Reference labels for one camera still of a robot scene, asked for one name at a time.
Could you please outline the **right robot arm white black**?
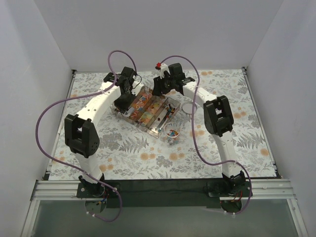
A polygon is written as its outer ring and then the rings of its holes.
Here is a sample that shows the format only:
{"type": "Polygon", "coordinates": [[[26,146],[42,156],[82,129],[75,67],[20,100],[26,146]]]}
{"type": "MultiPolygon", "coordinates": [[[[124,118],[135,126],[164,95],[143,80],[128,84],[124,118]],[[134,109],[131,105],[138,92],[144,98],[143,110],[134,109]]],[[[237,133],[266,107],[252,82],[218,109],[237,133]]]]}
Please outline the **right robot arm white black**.
{"type": "Polygon", "coordinates": [[[165,63],[157,63],[156,70],[159,71],[159,76],[154,78],[153,95],[162,96],[171,90],[176,90],[183,96],[192,99],[193,105],[203,108],[205,128],[215,140],[221,161],[210,163],[201,156],[194,132],[195,110],[192,109],[191,129],[197,155],[207,165],[220,165],[224,192],[229,196],[237,195],[241,191],[242,185],[245,184],[246,178],[242,167],[237,163],[232,136],[234,118],[228,98],[215,96],[200,87],[200,79],[194,80],[187,77],[179,63],[169,66],[165,63]]]}

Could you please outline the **clear glass jar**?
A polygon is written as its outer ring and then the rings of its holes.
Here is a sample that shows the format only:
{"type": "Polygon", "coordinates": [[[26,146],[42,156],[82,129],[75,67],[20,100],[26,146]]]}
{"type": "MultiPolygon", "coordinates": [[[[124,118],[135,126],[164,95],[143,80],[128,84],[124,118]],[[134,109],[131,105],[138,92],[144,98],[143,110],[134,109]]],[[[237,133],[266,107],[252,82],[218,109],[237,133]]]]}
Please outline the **clear glass jar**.
{"type": "Polygon", "coordinates": [[[175,122],[167,123],[164,127],[163,133],[167,144],[174,145],[179,141],[181,125],[175,122]]]}

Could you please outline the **clear compartment candy box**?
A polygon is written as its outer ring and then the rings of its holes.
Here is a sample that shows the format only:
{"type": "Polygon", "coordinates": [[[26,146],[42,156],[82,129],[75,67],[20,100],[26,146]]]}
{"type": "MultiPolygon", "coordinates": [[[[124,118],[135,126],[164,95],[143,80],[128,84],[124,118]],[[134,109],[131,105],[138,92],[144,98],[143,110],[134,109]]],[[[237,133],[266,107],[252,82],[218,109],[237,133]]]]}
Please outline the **clear compartment candy box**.
{"type": "Polygon", "coordinates": [[[143,86],[127,113],[120,113],[115,105],[111,105],[111,110],[136,128],[159,138],[163,134],[165,125],[170,123],[178,112],[180,105],[180,102],[165,95],[153,96],[152,90],[143,86]]]}

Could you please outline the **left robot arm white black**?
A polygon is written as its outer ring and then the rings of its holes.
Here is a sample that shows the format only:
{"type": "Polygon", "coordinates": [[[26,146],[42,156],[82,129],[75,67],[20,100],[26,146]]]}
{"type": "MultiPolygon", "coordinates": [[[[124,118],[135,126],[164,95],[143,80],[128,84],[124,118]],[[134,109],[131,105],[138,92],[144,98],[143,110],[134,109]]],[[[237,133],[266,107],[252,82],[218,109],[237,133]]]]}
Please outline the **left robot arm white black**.
{"type": "Polygon", "coordinates": [[[133,113],[131,104],[138,93],[133,91],[136,76],[129,67],[116,76],[108,73],[99,89],[101,93],[75,115],[68,114],[65,118],[65,144],[75,154],[80,168],[87,172],[79,180],[93,197],[101,197],[105,191],[105,185],[100,182],[104,181],[104,175],[95,155],[100,145],[96,125],[112,104],[125,116],[133,113]]]}

